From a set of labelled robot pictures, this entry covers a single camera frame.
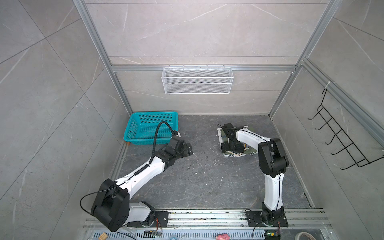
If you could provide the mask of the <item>olive green tank top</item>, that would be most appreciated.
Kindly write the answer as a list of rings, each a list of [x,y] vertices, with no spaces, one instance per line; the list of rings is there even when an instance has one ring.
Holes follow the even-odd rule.
[[[247,144],[241,144],[241,148],[239,151],[230,150],[229,145],[226,143],[221,144],[221,151],[222,154],[225,157],[243,157],[243,156],[249,156],[249,155],[256,155],[258,153],[258,150],[250,147]]]

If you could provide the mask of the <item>white navy-trimmed tank top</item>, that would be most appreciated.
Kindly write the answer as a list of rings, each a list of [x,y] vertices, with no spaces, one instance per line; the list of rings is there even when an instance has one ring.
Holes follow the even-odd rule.
[[[218,128],[217,130],[218,130],[218,136],[219,136],[219,142],[220,142],[220,151],[221,151],[221,143],[223,142],[223,138],[227,138],[227,137],[226,137],[222,128]]]

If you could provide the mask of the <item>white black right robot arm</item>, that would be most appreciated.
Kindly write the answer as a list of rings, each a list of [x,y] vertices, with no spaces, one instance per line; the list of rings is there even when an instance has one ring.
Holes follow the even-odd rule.
[[[261,211],[247,211],[250,226],[275,225],[287,227],[282,201],[283,179],[289,166],[286,152],[280,139],[270,139],[250,131],[246,127],[236,128],[231,123],[218,125],[222,153],[244,153],[246,146],[257,150],[259,167],[265,176],[265,197]]]

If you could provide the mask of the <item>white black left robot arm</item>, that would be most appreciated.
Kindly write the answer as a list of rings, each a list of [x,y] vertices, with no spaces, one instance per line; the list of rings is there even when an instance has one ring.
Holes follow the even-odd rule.
[[[187,143],[176,130],[170,129],[171,139],[163,148],[157,150],[153,142],[151,157],[139,168],[115,181],[106,179],[98,191],[87,214],[95,217],[110,232],[131,223],[151,226],[156,218],[156,210],[142,201],[131,203],[137,191],[154,177],[160,175],[181,158],[193,155],[192,145]]]

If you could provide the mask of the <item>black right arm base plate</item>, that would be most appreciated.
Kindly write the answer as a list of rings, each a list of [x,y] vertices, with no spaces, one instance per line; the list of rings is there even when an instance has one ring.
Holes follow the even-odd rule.
[[[288,227],[288,220],[283,210],[244,211],[249,227]]]

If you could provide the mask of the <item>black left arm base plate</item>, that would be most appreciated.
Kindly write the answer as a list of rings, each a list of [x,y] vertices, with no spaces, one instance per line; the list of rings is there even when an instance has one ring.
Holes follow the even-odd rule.
[[[127,223],[127,227],[136,227],[136,228],[167,227],[168,221],[169,221],[169,212],[155,211],[155,212],[151,212],[143,222],[139,222],[139,221],[129,222]]]

